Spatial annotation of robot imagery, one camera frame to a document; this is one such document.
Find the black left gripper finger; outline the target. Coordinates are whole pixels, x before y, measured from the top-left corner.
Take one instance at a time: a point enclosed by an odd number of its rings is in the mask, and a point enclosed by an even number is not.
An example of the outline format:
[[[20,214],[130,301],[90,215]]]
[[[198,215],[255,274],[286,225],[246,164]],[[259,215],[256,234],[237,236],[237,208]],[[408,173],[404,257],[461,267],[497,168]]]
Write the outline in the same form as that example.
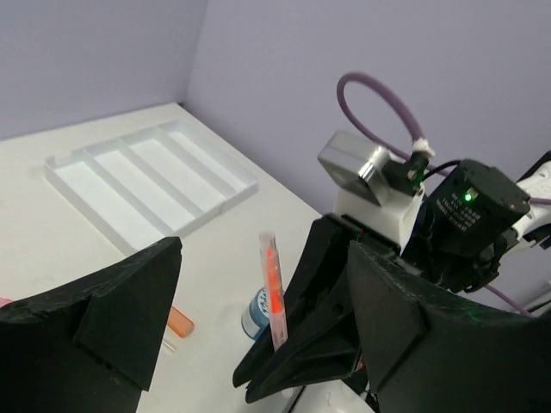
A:
[[[182,263],[165,237],[1,308],[3,412],[134,412],[148,391]]]

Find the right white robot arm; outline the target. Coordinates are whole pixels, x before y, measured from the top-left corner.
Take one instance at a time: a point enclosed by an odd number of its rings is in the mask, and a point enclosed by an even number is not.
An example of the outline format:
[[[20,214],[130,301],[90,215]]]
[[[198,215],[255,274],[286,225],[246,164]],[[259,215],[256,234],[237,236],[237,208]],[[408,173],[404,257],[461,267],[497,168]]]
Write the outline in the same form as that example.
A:
[[[520,181],[472,159],[424,194],[425,161],[361,171],[320,162],[339,185],[284,294],[288,339],[265,330],[232,382],[254,403],[367,374],[381,412],[547,412],[550,317],[467,298],[501,260],[550,245],[550,159]]]

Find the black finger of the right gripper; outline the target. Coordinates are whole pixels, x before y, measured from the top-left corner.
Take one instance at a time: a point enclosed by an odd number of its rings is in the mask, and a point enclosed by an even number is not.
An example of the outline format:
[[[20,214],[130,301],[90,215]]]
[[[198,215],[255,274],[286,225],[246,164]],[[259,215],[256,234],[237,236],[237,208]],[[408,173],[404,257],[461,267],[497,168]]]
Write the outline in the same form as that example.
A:
[[[264,330],[233,372],[248,404],[288,388],[350,376],[362,351],[346,270],[349,247],[358,242],[386,259],[398,246],[348,215],[313,221],[300,260],[284,293],[288,339],[273,347]]]

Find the orange highlighter pen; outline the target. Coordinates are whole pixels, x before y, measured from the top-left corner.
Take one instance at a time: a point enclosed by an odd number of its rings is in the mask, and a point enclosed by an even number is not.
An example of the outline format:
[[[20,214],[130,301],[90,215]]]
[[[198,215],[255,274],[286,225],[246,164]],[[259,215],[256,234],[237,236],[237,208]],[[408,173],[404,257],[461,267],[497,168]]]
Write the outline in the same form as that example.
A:
[[[288,326],[275,234],[267,231],[262,232],[259,235],[259,245],[264,290],[268,299],[269,327],[274,351],[276,352],[288,339]]]

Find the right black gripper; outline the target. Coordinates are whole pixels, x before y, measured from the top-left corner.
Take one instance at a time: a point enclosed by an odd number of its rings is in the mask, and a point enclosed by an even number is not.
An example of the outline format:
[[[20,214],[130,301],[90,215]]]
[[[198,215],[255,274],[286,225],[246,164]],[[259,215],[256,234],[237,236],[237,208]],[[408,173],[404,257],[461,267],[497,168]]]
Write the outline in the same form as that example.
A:
[[[549,411],[549,316],[453,294],[498,276],[518,244],[513,225],[529,211],[529,195],[503,172],[463,159],[423,201],[401,255],[424,279],[350,245],[350,297],[382,411]]]

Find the orange translucent cap case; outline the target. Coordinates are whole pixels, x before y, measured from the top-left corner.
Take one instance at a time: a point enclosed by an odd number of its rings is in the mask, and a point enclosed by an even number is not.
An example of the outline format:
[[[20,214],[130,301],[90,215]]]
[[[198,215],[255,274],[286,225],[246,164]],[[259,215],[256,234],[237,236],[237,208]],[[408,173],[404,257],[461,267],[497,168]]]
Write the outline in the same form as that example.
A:
[[[170,308],[167,326],[181,338],[189,336],[195,328],[194,323],[175,306]]]

